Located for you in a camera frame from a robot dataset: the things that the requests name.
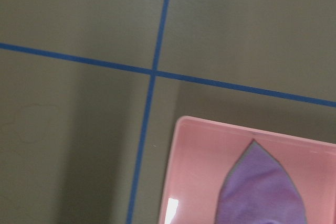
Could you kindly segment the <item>pink plastic bin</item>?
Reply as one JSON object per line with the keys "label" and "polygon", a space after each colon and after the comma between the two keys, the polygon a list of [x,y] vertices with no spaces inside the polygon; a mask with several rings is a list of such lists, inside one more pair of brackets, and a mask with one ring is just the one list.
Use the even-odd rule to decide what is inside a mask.
{"label": "pink plastic bin", "polygon": [[159,223],[213,223],[224,179],[251,142],[289,174],[308,223],[335,223],[335,145],[232,124],[178,119]]}

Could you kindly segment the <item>purple cloth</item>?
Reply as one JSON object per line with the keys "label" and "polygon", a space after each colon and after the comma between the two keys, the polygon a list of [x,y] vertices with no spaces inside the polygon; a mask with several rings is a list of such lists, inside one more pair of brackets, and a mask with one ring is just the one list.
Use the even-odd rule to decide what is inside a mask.
{"label": "purple cloth", "polygon": [[223,181],[214,222],[307,223],[307,217],[286,170],[252,140]]}

